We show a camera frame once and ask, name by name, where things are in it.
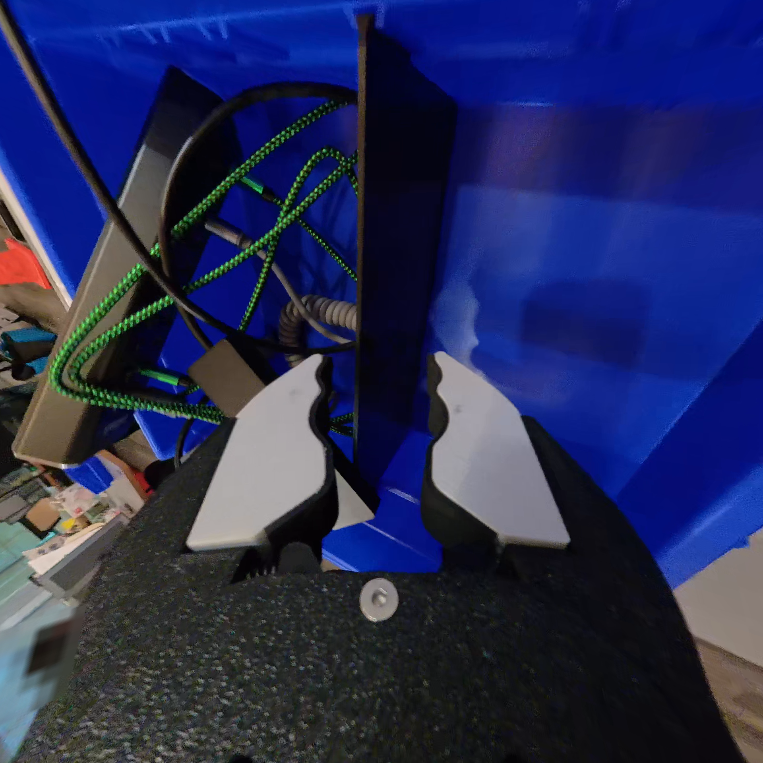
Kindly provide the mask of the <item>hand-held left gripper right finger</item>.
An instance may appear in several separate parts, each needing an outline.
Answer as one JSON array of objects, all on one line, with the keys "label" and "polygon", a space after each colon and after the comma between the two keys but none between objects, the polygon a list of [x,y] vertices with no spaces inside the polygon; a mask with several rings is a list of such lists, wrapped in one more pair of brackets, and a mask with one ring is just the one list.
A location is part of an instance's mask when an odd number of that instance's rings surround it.
[{"label": "hand-held left gripper right finger", "polygon": [[443,548],[567,548],[569,533],[514,404],[446,352],[427,360],[427,391],[426,531]]}]

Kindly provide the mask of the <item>black bin divider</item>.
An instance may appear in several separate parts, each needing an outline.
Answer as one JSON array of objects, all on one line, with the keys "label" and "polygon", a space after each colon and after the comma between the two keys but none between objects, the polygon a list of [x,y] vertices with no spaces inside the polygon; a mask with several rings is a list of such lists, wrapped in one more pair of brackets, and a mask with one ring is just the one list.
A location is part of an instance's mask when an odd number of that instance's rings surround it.
[{"label": "black bin divider", "polygon": [[376,29],[358,29],[358,323],[353,460],[376,488],[414,419],[457,106]]}]

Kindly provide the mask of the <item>black box-shaped USB hub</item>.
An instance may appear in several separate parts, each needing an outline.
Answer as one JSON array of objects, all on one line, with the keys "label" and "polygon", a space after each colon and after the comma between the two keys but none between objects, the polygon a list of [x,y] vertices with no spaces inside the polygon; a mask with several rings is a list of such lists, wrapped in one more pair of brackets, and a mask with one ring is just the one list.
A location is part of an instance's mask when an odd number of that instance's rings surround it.
[{"label": "black box-shaped USB hub", "polygon": [[[172,163],[182,145],[222,99],[190,75],[169,66],[142,129],[118,205],[146,247],[155,243],[159,209]],[[172,211],[184,215],[232,168],[240,155],[235,130],[219,128],[207,138],[200,172],[186,168],[179,199]],[[106,223],[97,240],[67,314],[55,350],[63,348],[76,326],[90,314],[108,292],[138,263],[132,247],[114,225]],[[138,368],[158,368],[175,310],[163,310],[140,327],[131,329],[98,351],[85,363],[86,381],[102,383],[117,392],[148,394],[157,386],[137,373]],[[14,454],[21,459],[60,468],[78,465],[96,452],[121,440],[137,421],[134,413],[97,407],[58,394],[48,380],[38,383],[18,434]]]}]

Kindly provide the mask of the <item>red plastic stool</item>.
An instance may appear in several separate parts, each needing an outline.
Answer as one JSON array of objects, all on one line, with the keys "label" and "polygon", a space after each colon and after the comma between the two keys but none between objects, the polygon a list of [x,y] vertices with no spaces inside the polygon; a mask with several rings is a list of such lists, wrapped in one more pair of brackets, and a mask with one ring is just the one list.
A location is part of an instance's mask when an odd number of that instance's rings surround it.
[{"label": "red plastic stool", "polygon": [[3,243],[5,249],[1,251],[1,286],[35,284],[52,290],[46,272],[27,246],[13,237],[5,238]]}]

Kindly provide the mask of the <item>blue storage bin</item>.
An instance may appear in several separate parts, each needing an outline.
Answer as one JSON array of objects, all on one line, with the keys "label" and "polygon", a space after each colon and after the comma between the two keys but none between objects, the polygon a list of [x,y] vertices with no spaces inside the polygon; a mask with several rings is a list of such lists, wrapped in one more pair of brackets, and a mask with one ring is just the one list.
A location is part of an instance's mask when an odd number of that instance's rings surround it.
[{"label": "blue storage bin", "polygon": [[11,2],[112,185],[163,69],[353,85],[371,14],[459,107],[434,345],[678,587],[761,529],[761,2]]}]

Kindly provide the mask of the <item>slim grey USB hub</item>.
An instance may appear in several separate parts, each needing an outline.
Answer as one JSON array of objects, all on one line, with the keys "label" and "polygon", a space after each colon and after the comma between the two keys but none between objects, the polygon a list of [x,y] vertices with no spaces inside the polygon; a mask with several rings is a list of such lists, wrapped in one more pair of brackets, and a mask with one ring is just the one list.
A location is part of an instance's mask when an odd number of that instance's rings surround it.
[{"label": "slim grey USB hub", "polygon": [[243,408],[278,377],[254,340],[222,339],[188,368],[188,376],[226,418]]}]

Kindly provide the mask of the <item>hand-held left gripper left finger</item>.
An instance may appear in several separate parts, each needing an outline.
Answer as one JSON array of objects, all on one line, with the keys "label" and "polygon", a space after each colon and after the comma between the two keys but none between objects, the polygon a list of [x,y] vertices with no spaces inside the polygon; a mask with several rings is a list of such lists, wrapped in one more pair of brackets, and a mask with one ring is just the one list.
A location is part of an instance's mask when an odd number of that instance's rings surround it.
[{"label": "hand-held left gripper left finger", "polygon": [[248,402],[186,539],[193,552],[302,542],[319,552],[337,521],[329,438],[333,360],[313,355]]}]

